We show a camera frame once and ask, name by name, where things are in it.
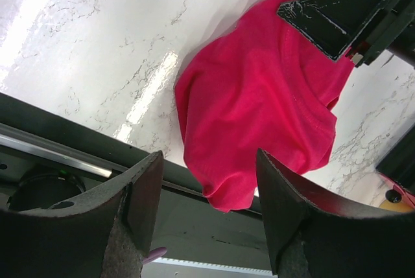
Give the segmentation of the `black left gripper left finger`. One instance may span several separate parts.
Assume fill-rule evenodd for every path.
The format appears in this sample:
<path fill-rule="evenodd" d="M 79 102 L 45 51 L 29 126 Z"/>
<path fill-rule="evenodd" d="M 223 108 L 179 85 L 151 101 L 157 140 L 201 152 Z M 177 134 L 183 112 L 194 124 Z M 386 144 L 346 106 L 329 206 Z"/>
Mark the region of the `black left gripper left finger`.
<path fill-rule="evenodd" d="M 163 154 L 48 209 L 1 211 L 2 277 L 140 277 L 160 201 Z"/>

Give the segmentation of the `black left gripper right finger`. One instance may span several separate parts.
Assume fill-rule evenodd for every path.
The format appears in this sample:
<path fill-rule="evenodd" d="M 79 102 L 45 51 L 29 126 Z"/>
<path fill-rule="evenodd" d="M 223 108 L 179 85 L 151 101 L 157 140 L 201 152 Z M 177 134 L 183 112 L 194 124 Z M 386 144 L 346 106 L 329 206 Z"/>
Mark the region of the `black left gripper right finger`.
<path fill-rule="evenodd" d="M 414 213 L 335 194 L 264 150 L 256 154 L 256 178 L 275 276 L 414 276 Z"/>

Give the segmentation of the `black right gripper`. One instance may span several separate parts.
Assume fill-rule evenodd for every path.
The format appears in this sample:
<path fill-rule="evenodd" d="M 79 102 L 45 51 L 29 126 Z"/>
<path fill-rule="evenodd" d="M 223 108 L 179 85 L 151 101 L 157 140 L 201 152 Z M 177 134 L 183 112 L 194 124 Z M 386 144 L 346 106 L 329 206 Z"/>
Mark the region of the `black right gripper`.
<path fill-rule="evenodd" d="M 389 51 L 414 66 L 414 0 L 292 0 L 277 14 L 335 62 L 370 65 Z"/>

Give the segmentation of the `magenta t shirt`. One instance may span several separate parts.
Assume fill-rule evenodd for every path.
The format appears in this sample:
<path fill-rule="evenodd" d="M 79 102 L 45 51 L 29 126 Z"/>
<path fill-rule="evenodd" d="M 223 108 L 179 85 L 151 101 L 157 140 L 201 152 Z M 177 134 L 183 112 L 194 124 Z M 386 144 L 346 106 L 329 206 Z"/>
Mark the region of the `magenta t shirt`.
<path fill-rule="evenodd" d="M 299 175 L 329 162 L 332 109 L 353 63 L 331 61 L 278 17 L 285 1 L 254 5 L 193 58 L 175 86 L 185 164 L 219 211 L 251 206 L 258 149 Z"/>

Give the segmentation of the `black pink drawer organizer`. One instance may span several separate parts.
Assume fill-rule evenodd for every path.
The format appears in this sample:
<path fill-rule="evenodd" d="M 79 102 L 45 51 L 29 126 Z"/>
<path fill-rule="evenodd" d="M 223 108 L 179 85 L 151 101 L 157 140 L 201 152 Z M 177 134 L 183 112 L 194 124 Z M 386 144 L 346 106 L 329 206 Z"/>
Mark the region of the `black pink drawer organizer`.
<path fill-rule="evenodd" d="M 414 135 L 402 137 L 375 169 L 388 185 L 387 203 L 414 209 Z"/>

